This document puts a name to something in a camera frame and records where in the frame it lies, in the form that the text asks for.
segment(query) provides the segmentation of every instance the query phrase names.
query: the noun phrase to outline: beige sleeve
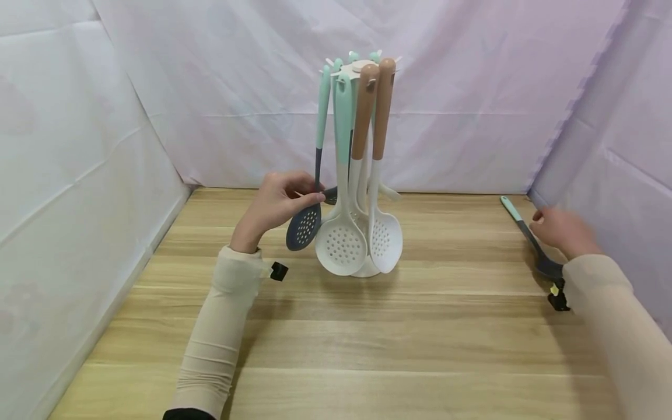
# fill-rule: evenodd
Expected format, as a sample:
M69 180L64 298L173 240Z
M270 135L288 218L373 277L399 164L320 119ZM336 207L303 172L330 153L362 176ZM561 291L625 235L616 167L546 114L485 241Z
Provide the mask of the beige sleeve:
M616 262L584 255L563 269L567 304L601 347L628 420L672 418L672 344Z
M225 247L219 253L210 293L184 353L173 409L199 409L215 419L222 415L262 271L260 251L249 255Z

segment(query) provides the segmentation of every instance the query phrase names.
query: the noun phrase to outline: black clip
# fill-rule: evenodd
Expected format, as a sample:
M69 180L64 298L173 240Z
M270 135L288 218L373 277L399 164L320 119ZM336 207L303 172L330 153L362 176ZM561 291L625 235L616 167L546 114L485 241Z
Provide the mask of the black clip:
M570 308L567 306L567 298L564 297L564 292L562 289L560 289L560 293L558 295L554 295L553 293L548 294L548 301L553 306L553 309L555 309L558 312L566 312L570 310Z
M273 270L273 272L271 272L271 278L279 282L284 280L285 276L287 275L287 271L289 271L289 269L285 265L282 265L277 261L273 263L271 269Z

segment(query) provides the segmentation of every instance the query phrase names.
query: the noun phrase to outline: white fabric backdrop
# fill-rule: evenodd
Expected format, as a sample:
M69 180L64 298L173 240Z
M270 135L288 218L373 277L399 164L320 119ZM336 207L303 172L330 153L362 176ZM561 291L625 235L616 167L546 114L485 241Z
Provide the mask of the white fabric backdrop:
M582 214L672 339L672 3L634 2L530 192Z
M527 192L624 0L95 0L188 183L312 171L318 70L404 56L384 178L403 191ZM325 183L333 185L333 141Z
M0 417L46 418L187 196L89 0L0 0Z

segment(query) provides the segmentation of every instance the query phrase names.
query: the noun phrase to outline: person's left hand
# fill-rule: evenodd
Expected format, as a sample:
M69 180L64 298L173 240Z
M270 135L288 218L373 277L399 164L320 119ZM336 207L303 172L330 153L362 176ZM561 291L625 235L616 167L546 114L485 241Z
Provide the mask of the person's left hand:
M263 178L257 196L236 225L229 247L254 253L266 231L291 219L306 207L325 201L315 191L315 178L304 171L271 172Z

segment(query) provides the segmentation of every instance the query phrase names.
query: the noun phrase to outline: brown handle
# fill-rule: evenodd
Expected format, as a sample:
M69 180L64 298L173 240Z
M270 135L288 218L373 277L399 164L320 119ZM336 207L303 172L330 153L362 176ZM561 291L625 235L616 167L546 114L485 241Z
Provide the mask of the brown handle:
M374 160L382 159L387 136L387 121L390 118L392 105L392 87L396 63L392 58L383 58L378 65L378 95L376 96L376 116L374 118Z
M352 138L352 159L361 161L364 157L366 136L369 133L369 122L374 110L378 84L378 66L367 64L360 71L360 88L357 93L357 117L355 132Z

